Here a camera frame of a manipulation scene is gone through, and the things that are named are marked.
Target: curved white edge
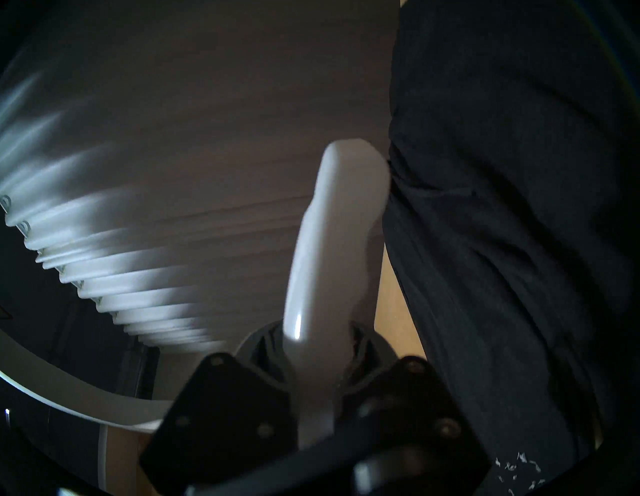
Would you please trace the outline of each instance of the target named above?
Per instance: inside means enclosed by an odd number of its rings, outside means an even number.
[[[52,408],[130,431],[155,431],[172,404],[91,386],[37,357],[2,331],[0,369],[0,378]]]

